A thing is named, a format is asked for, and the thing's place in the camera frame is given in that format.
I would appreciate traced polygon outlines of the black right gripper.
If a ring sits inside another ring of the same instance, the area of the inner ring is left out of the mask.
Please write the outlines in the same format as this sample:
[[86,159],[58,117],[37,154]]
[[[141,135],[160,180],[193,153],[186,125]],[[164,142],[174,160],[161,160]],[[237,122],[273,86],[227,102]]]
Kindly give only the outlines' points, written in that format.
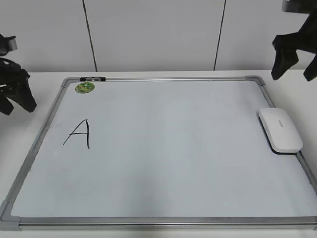
[[272,44],[276,50],[271,71],[273,80],[278,80],[287,70],[298,63],[297,50],[315,54],[303,73],[308,82],[315,79],[317,77],[317,10],[314,9],[309,14],[297,32],[277,35]]

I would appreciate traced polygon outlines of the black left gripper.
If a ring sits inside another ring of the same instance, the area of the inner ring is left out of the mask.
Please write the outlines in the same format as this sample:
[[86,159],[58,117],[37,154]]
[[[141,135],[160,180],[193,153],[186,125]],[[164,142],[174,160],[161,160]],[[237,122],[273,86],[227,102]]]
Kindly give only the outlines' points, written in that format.
[[12,60],[0,59],[0,112],[10,115],[14,109],[10,98],[24,110],[31,113],[35,110],[37,103],[29,87],[28,72]]

